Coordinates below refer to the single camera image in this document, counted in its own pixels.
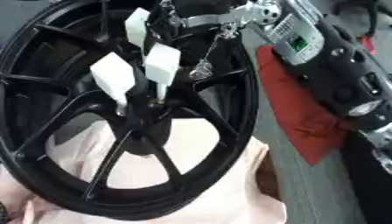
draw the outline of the screw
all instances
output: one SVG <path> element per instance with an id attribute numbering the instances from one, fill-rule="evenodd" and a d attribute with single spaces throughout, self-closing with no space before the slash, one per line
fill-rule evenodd
<path id="1" fill-rule="evenodd" d="M 26 155 L 23 152 L 18 151 L 17 153 L 15 153 L 15 158 L 16 159 L 25 159 Z"/>

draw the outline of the black wheel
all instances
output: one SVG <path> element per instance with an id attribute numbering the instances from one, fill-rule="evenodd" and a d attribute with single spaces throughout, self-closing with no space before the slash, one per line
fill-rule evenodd
<path id="1" fill-rule="evenodd" d="M 152 3 L 106 2 L 56 3 L 29 21 L 3 49 L 0 157 L 18 181 L 59 206 L 129 221 L 156 218 L 197 198 L 242 154 L 256 123 L 257 76 L 239 37 L 222 41 L 214 52 L 213 76 L 187 79 L 214 33 L 185 35 L 172 43 L 183 52 L 183 69 L 169 89 L 166 104 L 151 107 L 153 88 L 143 76 L 140 49 L 125 38 L 123 21 L 136 7 L 148 10 Z M 128 95 L 130 104 L 138 109 L 129 108 L 132 113 L 126 116 L 116 114 L 116 103 L 95 85 L 89 73 L 89 67 L 110 52 L 138 71 L 136 82 L 140 82 Z M 218 108 L 201 96 L 207 89 L 218 95 Z M 47 156 L 45 147 L 48 137 L 84 113 L 106 120 L 117 138 L 91 182 L 62 170 Z M 159 137 L 163 132 L 154 130 L 167 133 L 170 124 L 159 125 L 184 117 L 205 118 L 217 129 L 220 140 L 200 164 L 180 173 L 162 146 L 165 138 Z M 140 189 L 106 185 L 119 157 L 128 153 L 127 139 L 150 144 L 149 153 L 166 169 L 168 182 Z"/>

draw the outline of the metal clamp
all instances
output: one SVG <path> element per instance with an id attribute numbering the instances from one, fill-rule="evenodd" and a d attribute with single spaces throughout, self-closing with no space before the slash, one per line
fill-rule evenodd
<path id="1" fill-rule="evenodd" d="M 264 0 L 256 3 L 248 1 L 246 4 L 232 9 L 227 14 L 201 15 L 184 18 L 184 27 L 195 27 L 199 25 L 224 25 L 227 23 L 237 23 L 243 27 L 250 22 L 257 22 L 260 25 L 274 24 L 282 15 L 281 5 L 277 0 Z"/>

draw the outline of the bolt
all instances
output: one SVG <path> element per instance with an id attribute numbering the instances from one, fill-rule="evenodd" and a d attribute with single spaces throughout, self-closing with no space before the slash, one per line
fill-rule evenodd
<path id="1" fill-rule="evenodd" d="M 343 49 L 343 48 L 337 48 L 337 49 L 334 49 L 333 51 L 331 51 L 331 55 L 333 57 L 339 57 L 339 56 L 343 55 L 344 53 L 345 53 L 345 49 Z"/>

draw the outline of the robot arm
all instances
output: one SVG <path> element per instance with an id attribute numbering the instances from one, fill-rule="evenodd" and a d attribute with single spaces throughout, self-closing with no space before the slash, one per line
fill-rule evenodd
<path id="1" fill-rule="evenodd" d="M 250 28 L 269 43 L 289 74 L 314 99 L 351 122 L 374 146 L 374 156 L 392 174 L 392 84 L 389 74 L 329 17 L 307 0 L 259 0 L 223 14 L 180 17 L 163 0 L 170 24 L 193 28 L 218 25 L 224 39 Z"/>

